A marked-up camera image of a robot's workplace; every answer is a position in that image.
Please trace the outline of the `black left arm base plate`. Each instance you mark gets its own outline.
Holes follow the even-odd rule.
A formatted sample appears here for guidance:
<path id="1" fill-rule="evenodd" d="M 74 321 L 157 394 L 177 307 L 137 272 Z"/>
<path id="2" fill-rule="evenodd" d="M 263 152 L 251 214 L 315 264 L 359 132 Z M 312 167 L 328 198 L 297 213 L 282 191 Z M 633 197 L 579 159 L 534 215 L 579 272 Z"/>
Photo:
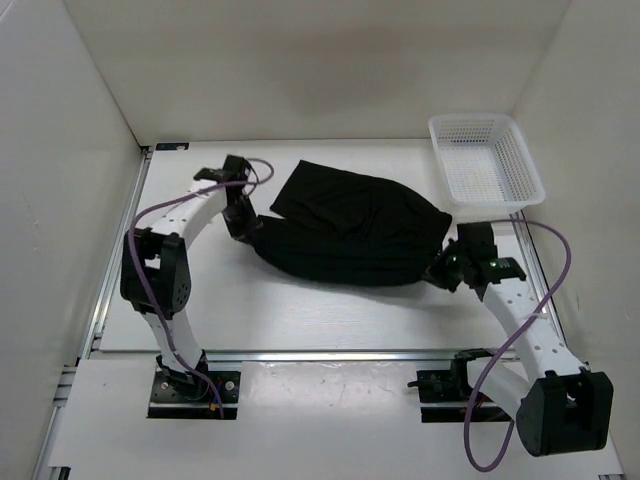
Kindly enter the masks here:
<path id="1" fill-rule="evenodd" d="M 150 391 L 149 419 L 226 420 L 237 419 L 241 386 L 240 371 L 210 371 L 209 378 L 222 400 L 222 408 L 213 393 L 201 380 L 195 386 L 171 383 L 156 371 Z"/>

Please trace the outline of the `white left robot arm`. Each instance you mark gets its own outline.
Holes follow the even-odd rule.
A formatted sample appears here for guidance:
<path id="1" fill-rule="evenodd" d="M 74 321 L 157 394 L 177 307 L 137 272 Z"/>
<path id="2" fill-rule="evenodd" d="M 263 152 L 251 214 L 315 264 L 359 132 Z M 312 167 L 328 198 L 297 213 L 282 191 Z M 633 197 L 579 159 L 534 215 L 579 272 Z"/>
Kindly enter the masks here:
<path id="1" fill-rule="evenodd" d="M 159 348 L 156 362 L 188 400 L 206 395 L 210 377 L 186 313 L 191 295 L 188 250 L 216 217 L 238 238 L 256 225 L 248 186 L 258 181 L 242 167 L 200 170 L 183 195 L 137 213 L 124 234 L 120 295 L 149 326 Z"/>

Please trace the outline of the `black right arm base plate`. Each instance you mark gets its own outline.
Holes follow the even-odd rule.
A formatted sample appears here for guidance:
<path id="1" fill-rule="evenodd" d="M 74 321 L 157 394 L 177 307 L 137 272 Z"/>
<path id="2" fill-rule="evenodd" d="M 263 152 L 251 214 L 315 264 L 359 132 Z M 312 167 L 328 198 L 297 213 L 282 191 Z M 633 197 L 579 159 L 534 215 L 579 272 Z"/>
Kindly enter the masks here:
<path id="1" fill-rule="evenodd" d="M 418 370 L 407 387 L 418 392 L 421 422 L 462 424 L 472 391 L 465 367 L 472 360 L 488 359 L 491 355 L 486 349 L 463 350 L 454 355 L 446 369 Z"/>

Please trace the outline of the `black shorts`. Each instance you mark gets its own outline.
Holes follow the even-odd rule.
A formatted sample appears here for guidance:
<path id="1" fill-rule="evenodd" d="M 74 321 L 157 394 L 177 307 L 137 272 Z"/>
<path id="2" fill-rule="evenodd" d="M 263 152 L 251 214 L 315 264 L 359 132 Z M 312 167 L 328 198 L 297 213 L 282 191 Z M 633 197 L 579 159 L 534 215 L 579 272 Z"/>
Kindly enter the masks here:
<path id="1" fill-rule="evenodd" d="M 302 160 L 250 236 L 256 254 L 307 281 L 393 287 L 420 281 L 453 217 L 393 180 Z"/>

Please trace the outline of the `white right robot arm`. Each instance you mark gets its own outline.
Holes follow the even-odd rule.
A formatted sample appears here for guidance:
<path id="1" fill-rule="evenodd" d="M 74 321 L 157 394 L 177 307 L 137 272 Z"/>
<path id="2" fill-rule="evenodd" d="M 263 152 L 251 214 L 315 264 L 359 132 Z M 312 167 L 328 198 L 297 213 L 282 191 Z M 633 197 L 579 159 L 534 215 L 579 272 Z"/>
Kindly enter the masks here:
<path id="1" fill-rule="evenodd" d="M 471 349 L 450 364 L 449 387 L 467 401 L 463 444 L 479 396 L 509 418 L 534 457 L 599 451 L 607 444 L 614 387 L 603 372 L 576 357 L 546 320 L 550 300 L 536 300 L 517 260 L 498 253 L 489 222 L 461 223 L 424 278 L 450 292 L 468 286 L 507 335 L 496 351 Z"/>

